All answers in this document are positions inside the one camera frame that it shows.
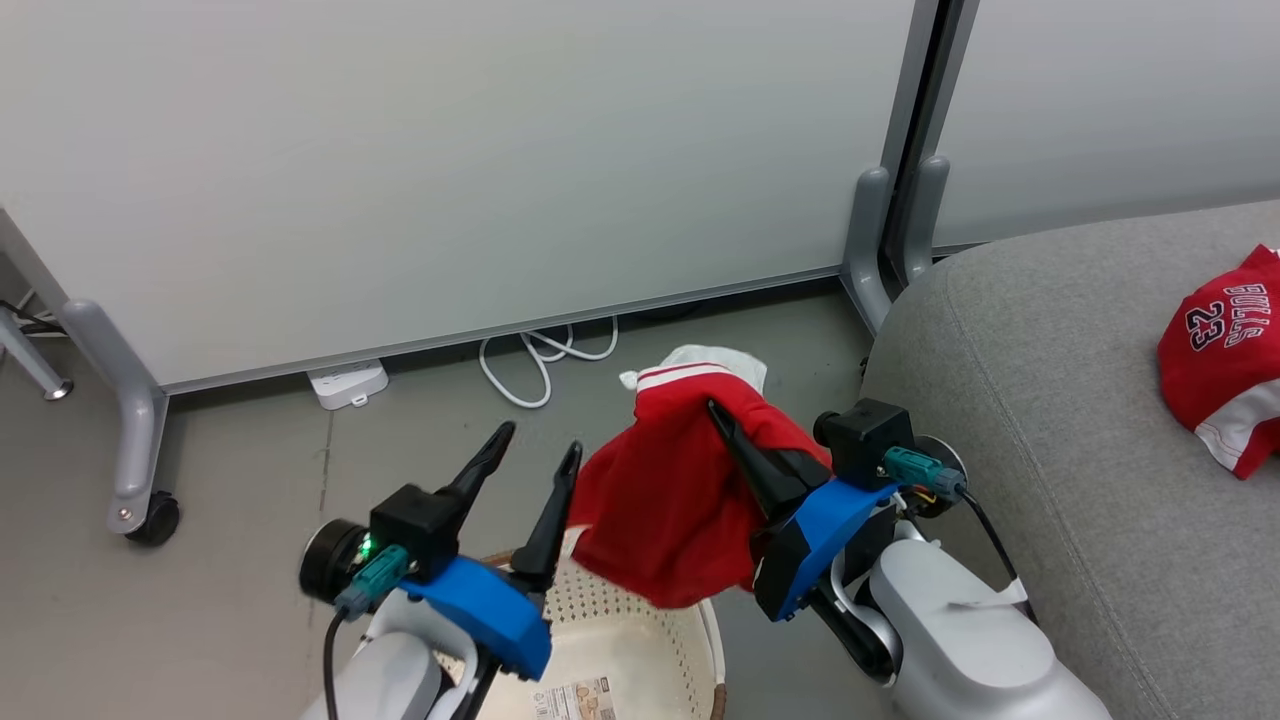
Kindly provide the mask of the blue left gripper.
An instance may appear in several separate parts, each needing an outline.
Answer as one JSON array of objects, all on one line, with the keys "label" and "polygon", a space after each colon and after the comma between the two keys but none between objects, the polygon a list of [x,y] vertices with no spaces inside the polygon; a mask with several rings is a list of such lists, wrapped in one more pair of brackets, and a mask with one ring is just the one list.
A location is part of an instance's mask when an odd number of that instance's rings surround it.
[{"label": "blue left gripper", "polygon": [[[502,464],[517,424],[503,421],[436,492],[445,500],[448,523],[465,523],[485,480]],[[556,579],[570,510],[582,461],[582,445],[570,443],[552,478],[552,492],[527,541],[511,555],[511,579],[524,593],[547,593]],[[458,556],[429,582],[408,577],[398,588],[426,601],[494,655],[502,666],[527,682],[539,682],[550,661],[550,626],[541,607],[509,584],[494,568]]]}]

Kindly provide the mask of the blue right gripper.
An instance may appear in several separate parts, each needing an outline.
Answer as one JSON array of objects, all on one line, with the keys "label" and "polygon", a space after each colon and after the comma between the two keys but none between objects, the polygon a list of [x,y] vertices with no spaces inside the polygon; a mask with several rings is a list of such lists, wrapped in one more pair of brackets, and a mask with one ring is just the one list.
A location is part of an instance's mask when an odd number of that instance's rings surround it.
[{"label": "blue right gripper", "polygon": [[[781,524],[790,518],[765,543],[753,582],[764,615],[773,623],[787,621],[872,514],[890,502],[897,486],[867,491],[829,480],[831,469],[812,454],[758,446],[737,418],[713,398],[708,414],[765,523]],[[813,491],[804,500],[803,487]]]}]

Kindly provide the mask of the red shorts with white trim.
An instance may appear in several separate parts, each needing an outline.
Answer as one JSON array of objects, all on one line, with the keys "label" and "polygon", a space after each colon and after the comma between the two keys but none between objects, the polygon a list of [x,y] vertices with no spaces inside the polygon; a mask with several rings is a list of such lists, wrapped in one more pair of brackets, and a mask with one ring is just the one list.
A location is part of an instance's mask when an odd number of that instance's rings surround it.
[{"label": "red shorts with white trim", "polygon": [[829,454],[724,363],[694,360],[637,374],[634,423],[582,466],[568,524],[572,557],[658,609],[753,588],[753,537],[765,514],[731,459],[716,401],[764,450]]}]

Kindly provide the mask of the grey fabric sofa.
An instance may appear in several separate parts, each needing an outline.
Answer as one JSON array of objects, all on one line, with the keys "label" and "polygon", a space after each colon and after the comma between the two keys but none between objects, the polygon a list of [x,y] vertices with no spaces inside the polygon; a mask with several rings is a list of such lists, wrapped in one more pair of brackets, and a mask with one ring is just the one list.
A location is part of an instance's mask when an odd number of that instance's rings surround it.
[{"label": "grey fabric sofa", "polygon": [[896,300],[865,396],[950,445],[1059,659],[1114,720],[1280,720],[1280,457],[1235,479],[1181,428],[1157,343],[1280,246],[1280,200],[969,249]]}]

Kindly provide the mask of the white cloth piece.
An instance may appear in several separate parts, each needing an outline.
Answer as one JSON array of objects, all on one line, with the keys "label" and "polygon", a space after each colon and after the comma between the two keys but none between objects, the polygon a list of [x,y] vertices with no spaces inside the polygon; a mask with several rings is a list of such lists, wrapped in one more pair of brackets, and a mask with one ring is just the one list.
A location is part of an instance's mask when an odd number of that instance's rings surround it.
[{"label": "white cloth piece", "polygon": [[671,351],[657,366],[623,372],[620,383],[640,392],[696,375],[732,375],[764,395],[768,366],[758,357],[721,346],[684,345]]}]

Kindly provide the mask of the white perforated laundry basket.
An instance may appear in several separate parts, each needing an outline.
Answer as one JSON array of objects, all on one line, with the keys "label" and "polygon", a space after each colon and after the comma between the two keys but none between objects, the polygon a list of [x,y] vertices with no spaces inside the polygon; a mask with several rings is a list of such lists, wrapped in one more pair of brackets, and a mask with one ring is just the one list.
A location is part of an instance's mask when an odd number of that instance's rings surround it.
[{"label": "white perforated laundry basket", "polygon": [[566,533],[545,598],[552,653],[539,682],[498,674],[475,720],[535,720],[535,689],[607,676],[618,720],[726,720],[721,629],[710,601],[663,610],[579,566]]}]

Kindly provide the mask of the white power strip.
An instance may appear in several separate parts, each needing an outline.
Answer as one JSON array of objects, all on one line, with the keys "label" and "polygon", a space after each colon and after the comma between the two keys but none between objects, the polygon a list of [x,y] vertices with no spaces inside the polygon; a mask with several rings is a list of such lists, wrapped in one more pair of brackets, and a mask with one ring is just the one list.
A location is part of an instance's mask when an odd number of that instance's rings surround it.
[{"label": "white power strip", "polygon": [[316,400],[326,411],[362,407],[390,382],[387,369],[376,359],[311,370],[306,377]]}]

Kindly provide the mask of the printed paper label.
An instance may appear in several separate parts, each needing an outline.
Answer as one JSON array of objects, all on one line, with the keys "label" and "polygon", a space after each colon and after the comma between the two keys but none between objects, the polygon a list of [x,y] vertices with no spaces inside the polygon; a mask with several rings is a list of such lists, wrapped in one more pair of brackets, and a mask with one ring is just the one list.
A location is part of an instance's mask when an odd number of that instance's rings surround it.
[{"label": "printed paper label", "polygon": [[531,701],[535,720],[618,720],[607,676],[535,689]]}]

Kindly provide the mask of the large white partition panel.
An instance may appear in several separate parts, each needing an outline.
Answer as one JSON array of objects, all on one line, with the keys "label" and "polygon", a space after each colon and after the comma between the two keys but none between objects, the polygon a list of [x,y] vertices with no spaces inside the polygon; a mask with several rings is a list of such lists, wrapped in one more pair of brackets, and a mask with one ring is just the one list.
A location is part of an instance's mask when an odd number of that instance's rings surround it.
[{"label": "large white partition panel", "polygon": [[186,392],[837,270],[918,0],[0,0],[0,209]]}]

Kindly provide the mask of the black caster wheel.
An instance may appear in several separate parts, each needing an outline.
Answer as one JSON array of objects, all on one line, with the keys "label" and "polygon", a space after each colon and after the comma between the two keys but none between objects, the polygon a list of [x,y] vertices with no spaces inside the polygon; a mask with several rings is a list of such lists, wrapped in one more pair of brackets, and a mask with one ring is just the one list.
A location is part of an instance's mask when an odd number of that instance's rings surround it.
[{"label": "black caster wheel", "polygon": [[125,538],[145,548],[160,547],[174,536],[180,515],[180,505],[170,492],[155,491],[150,496],[146,518]]}]

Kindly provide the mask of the grey partition foot with caster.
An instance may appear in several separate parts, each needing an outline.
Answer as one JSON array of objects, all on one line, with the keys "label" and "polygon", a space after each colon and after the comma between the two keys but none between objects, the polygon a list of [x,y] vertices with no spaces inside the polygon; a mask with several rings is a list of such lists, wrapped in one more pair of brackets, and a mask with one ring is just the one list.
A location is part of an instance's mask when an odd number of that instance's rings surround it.
[{"label": "grey partition foot with caster", "polygon": [[108,528],[125,537],[146,518],[151,493],[166,491],[154,482],[169,397],[99,304],[70,299],[58,316],[116,397],[120,432]]}]

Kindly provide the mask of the red Bulls 23 jersey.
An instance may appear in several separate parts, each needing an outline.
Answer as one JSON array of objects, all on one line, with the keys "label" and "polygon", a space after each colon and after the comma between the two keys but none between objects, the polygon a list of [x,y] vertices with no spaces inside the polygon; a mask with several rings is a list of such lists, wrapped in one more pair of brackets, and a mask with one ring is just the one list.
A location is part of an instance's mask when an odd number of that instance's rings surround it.
[{"label": "red Bulls 23 jersey", "polygon": [[1184,297],[1157,359],[1170,413],[1235,478],[1280,455],[1280,250]]}]

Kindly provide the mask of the grey metal leg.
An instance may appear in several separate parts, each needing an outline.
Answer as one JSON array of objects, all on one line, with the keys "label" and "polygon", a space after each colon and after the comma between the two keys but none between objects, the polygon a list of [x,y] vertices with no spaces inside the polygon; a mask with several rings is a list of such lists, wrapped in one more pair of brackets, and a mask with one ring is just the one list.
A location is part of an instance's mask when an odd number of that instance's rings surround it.
[{"label": "grey metal leg", "polygon": [[52,369],[19,327],[15,316],[15,307],[0,300],[0,346],[41,388],[45,400],[56,401],[67,397],[74,388],[73,380]]}]

